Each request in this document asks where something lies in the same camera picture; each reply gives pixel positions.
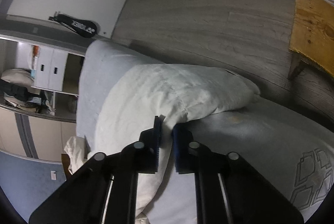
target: table leg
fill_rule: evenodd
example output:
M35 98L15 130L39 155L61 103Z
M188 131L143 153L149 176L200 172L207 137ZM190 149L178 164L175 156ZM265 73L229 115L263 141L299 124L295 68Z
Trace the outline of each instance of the table leg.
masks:
M299 53L293 53L291 58L290 70L288 73L288 79L293 80L298 74L300 74L305 68L306 63L303 61L303 56Z

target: white drawer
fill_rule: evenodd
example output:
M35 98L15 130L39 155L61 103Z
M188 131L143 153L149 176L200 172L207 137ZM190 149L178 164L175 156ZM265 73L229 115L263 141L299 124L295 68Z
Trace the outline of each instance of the white drawer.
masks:
M34 81L34 86L36 87L49 88L53 50L53 48L49 47L40 47Z
M53 50L48 89L62 91L67 56L65 51Z
M34 86L62 91L68 53L40 46Z

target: bed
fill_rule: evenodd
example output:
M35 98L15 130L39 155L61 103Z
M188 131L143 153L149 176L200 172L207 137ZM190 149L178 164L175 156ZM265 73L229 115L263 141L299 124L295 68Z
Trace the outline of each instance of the bed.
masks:
M81 72L77 109L77 136L86 139L89 150L95 147L97 119L111 88L134 66L160 63L114 43L91 44ZM187 122L186 127L212 151L242 155L300 210L305 221L333 184L333 133L271 101L260 98L239 110ZM151 224L197 221L194 176L177 174L172 156L144 213Z

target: geometric pattern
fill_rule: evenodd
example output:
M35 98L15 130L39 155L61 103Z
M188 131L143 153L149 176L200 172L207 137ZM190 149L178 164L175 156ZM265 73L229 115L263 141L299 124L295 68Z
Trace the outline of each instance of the geometric pattern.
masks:
M333 185L333 170L325 151L304 152L296 168L295 189L290 202L299 210L325 199Z

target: pillow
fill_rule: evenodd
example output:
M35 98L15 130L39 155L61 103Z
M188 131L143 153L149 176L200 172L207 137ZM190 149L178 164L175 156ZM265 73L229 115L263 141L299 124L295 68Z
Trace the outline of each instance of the pillow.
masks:
M25 70L11 69L4 71L1 79L18 86L26 87L30 93L40 93L40 89L31 87L34 85L34 79L30 76L30 73Z
M120 152L136 142L140 133L163 116L159 168L156 174L139 174L136 216L153 199L162 181L176 123L235 110L259 97L258 87L236 73L196 65L149 64L130 69L107 96L95 130L97 152Z

